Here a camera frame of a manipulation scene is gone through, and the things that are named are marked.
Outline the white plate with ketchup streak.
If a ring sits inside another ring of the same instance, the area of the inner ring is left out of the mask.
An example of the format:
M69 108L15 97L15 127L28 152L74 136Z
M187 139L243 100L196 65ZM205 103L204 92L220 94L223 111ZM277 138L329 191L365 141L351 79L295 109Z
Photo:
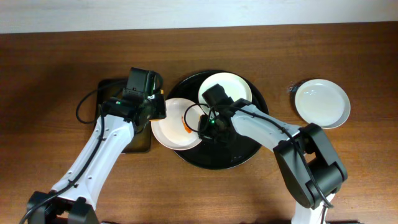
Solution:
M200 116L204 115L199 106L189 106L195 103L185 98L171 98L165 101L167 117L162 120L152 121L152 132L162 145L176 151L185 151L199 145L202 140L198 134L189 127L197 130Z

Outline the cream plate with ketchup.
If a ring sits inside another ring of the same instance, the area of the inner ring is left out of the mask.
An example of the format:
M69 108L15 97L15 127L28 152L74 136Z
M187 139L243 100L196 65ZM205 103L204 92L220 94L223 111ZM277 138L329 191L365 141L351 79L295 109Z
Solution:
M232 97L233 101L243 98L252 101L252 93L248 83L238 75L229 72L220 72L209 76L200 85L198 91L199 103L205 104L206 101L202 94L212 86L219 84L224 88L225 93Z

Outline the grey-white plate with ketchup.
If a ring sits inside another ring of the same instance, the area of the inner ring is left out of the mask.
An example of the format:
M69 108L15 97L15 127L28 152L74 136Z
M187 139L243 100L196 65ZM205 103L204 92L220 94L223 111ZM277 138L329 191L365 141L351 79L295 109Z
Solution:
M294 92L294 106L304 121L323 129L341 126L351 113L346 92L336 83L324 79L311 79L300 84Z

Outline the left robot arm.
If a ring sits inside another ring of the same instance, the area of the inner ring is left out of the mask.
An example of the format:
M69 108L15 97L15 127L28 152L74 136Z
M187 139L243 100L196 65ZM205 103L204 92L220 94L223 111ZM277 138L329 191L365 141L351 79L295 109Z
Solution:
M91 137L49 193L34 192L21 223L98 223L101 189L124 148L153 119L165 117L161 93L112 97L98 107Z

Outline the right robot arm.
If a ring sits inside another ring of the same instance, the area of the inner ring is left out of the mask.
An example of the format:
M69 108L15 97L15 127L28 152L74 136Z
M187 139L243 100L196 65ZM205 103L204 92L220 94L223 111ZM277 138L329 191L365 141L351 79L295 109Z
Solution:
M202 135L220 131L247 137L270 149L285 185L296 201L292 223L325 223L331 200L348 178L346 167L325 132L316 124L300 127L263 113L248 100L206 100L213 117L200 126Z

